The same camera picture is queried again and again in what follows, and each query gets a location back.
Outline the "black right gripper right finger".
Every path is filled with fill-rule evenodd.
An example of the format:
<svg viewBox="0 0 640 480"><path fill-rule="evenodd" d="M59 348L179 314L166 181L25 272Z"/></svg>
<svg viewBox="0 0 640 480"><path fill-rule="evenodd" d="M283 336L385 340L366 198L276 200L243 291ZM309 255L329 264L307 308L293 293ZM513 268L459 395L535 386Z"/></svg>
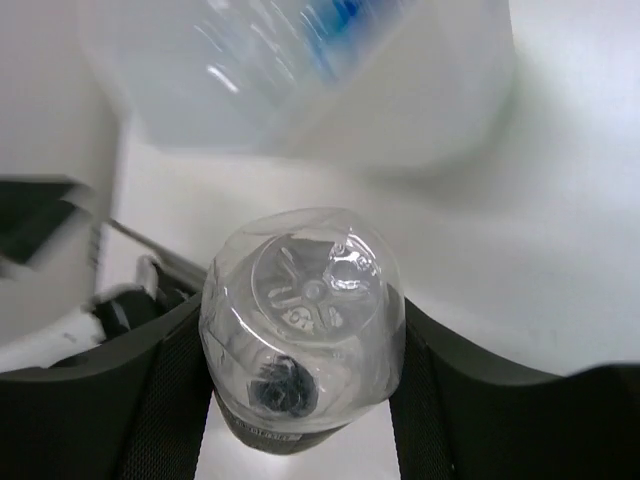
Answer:
<svg viewBox="0 0 640 480"><path fill-rule="evenodd" d="M406 302L390 400L404 479L636 479L639 367L567 376L493 354Z"/></svg>

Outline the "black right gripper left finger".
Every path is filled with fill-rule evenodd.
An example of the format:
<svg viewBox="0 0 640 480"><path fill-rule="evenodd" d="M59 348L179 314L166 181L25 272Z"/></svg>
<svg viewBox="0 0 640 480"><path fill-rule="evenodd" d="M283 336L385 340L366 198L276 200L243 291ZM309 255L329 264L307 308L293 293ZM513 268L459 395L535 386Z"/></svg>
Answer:
<svg viewBox="0 0 640 480"><path fill-rule="evenodd" d="M212 395L200 302L69 366L2 374L2 478L194 478Z"/></svg>

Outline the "small black label bottle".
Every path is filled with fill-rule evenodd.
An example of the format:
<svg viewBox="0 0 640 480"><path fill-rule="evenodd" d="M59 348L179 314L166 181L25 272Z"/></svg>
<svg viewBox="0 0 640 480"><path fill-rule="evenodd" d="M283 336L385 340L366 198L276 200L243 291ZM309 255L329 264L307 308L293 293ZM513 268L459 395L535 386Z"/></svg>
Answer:
<svg viewBox="0 0 640 480"><path fill-rule="evenodd" d="M254 220L210 265L199 334L233 434L276 455L308 450L400 384L397 263L381 235L344 208Z"/></svg>

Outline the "blue label Aquarius bottle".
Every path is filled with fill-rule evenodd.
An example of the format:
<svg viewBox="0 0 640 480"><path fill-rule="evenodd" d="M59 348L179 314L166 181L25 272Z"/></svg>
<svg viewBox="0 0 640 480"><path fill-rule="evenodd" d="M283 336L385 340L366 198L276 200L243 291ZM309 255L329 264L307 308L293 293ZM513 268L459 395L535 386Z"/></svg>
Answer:
<svg viewBox="0 0 640 480"><path fill-rule="evenodd" d="M332 82L364 57L410 1L206 1L196 26L206 71L229 93L278 105L316 76Z"/></svg>

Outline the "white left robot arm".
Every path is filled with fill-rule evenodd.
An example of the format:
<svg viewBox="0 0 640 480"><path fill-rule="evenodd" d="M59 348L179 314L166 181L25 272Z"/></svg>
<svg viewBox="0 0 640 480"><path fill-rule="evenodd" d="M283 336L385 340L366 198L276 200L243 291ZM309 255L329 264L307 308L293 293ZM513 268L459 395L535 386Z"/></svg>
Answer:
<svg viewBox="0 0 640 480"><path fill-rule="evenodd" d="M94 293L90 187L65 176L1 179L1 370L69 364L157 318L155 260Z"/></svg>

